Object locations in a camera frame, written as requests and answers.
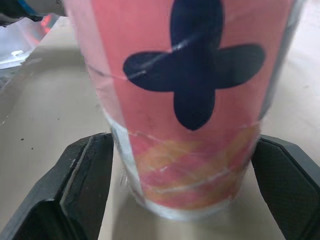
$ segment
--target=black clamp jaw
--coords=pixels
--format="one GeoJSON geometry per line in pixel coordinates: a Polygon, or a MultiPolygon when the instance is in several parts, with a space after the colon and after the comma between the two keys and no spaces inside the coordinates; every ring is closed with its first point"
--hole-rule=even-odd
{"type": "MultiPolygon", "coordinates": [[[[0,240],[97,240],[108,199],[113,137],[69,145],[32,188],[0,240]]],[[[286,240],[320,239],[320,168],[297,145],[261,136],[252,157],[260,192],[286,240]]]]}

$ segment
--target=dark blue flower shape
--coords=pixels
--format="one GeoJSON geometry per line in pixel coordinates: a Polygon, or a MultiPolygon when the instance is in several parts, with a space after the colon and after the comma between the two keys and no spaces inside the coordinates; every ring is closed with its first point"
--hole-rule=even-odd
{"type": "Polygon", "coordinates": [[[265,60],[257,44],[219,48],[223,25],[220,0],[175,0],[170,21],[172,52],[133,54],[123,71],[140,88],[174,92],[176,118],[185,128],[197,130],[213,113],[215,91],[247,82],[265,60]]]}

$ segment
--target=cup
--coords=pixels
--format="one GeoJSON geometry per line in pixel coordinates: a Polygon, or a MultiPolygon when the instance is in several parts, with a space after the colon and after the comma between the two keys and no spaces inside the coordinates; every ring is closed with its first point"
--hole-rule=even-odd
{"type": "Polygon", "coordinates": [[[237,196],[301,0],[65,0],[138,203],[197,219],[237,196]]]}

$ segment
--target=beige surface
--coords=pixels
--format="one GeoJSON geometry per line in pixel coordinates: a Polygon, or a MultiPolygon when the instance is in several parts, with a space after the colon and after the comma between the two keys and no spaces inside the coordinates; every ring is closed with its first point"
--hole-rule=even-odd
{"type": "MultiPolygon", "coordinates": [[[[263,133],[300,145],[320,165],[320,63],[304,51],[304,35],[289,53],[263,133]]],[[[68,144],[108,129],[71,26],[60,19],[0,92],[0,230],[68,144]]],[[[284,240],[251,167],[230,209],[183,223],[138,206],[118,153],[113,162],[100,240],[284,240]]]]}

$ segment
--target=tabletop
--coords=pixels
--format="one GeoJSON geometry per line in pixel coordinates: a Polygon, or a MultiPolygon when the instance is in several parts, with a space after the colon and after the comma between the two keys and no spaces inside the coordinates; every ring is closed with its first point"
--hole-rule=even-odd
{"type": "MultiPolygon", "coordinates": [[[[320,2],[310,0],[284,64],[262,133],[298,144],[320,165],[320,2]]],[[[0,90],[0,231],[67,145],[110,132],[72,26],[60,18],[0,90]]],[[[158,217],[136,204],[117,151],[100,240],[284,240],[252,166],[237,200],[196,222],[158,217]]]]}

